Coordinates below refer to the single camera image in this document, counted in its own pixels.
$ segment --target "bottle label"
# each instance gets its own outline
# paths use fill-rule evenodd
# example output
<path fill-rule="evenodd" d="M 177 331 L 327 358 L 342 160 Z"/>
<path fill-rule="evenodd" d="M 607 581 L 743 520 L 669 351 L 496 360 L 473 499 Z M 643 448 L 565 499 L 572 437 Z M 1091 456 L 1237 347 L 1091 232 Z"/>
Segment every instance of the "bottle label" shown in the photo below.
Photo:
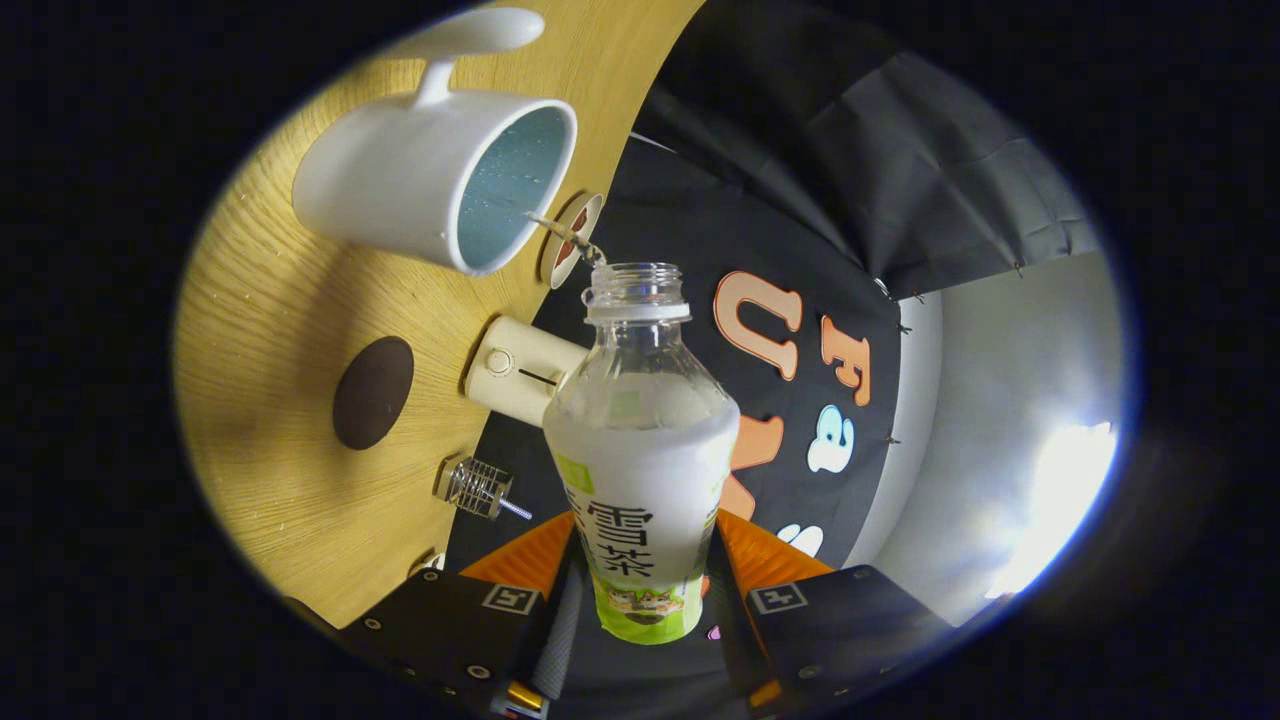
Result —
<path fill-rule="evenodd" d="M 640 644 L 680 639 L 701 585 L 737 406 L 680 430 L 544 424 L 590 562 L 600 624 Z"/>

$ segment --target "round wooden table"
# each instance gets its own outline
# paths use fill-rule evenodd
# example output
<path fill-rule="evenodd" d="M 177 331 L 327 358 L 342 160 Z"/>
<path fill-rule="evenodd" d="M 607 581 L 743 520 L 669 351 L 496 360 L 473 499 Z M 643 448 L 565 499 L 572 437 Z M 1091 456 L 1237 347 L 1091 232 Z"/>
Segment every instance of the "round wooden table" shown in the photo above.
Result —
<path fill-rule="evenodd" d="M 520 0 L 544 35 L 462 58 L 457 87 L 559 97 L 579 115 L 556 200 L 607 193 L 659 67 L 701 0 Z M 376 97 L 416 87 L 421 60 L 372 58 L 338 78 L 251 151 L 196 238 L 175 315 L 173 372 L 192 468 L 232 542 L 280 593 L 342 626 L 444 548 L 453 507 L 431 495 L 440 461 L 471 452 L 488 410 L 462 396 L 495 315 L 532 320 L 545 236 L 500 272 L 467 278 L 428 263 L 316 237 L 291 187 L 311 142 Z M 338 442 L 338 380 L 370 342 L 413 350 L 399 420 L 365 451 Z"/>

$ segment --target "mug handle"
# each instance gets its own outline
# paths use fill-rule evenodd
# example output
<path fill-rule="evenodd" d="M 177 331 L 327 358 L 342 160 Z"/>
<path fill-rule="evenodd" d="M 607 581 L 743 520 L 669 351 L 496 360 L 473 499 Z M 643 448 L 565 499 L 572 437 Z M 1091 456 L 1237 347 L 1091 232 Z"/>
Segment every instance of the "mug handle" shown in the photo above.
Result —
<path fill-rule="evenodd" d="M 425 59 L 413 108 L 426 108 L 449 96 L 449 76 L 458 55 L 488 55 L 524 47 L 543 33 L 543 17 L 524 8 L 481 8 L 460 13 L 413 35 L 384 55 Z"/>

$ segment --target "cartoon cat illustration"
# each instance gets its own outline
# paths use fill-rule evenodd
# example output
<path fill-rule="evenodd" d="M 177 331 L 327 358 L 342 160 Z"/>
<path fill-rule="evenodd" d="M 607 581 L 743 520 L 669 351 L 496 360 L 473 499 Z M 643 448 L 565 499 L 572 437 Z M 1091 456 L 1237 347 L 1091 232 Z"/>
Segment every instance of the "cartoon cat illustration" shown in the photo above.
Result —
<path fill-rule="evenodd" d="M 600 583 L 599 580 L 595 582 L 603 585 L 605 597 L 609 598 L 609 606 L 614 610 L 621 610 L 622 612 L 628 614 L 628 618 L 631 614 L 640 612 L 666 616 L 685 609 L 684 598 L 675 597 L 675 588 L 663 593 L 640 591 L 640 593 L 636 594 L 635 591 L 625 591 Z"/>

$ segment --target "screw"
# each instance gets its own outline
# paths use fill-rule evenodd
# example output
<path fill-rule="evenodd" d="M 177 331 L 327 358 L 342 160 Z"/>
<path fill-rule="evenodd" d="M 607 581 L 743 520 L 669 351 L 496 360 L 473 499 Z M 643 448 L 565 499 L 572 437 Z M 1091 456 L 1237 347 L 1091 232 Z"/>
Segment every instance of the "screw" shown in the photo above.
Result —
<path fill-rule="evenodd" d="M 525 510 L 524 507 L 516 505 L 515 502 L 511 502 L 506 497 L 499 497 L 498 498 L 498 505 L 506 507 L 507 510 L 515 512 L 516 515 L 520 515 L 525 520 L 532 520 L 534 519 L 534 514 L 532 512 Z"/>

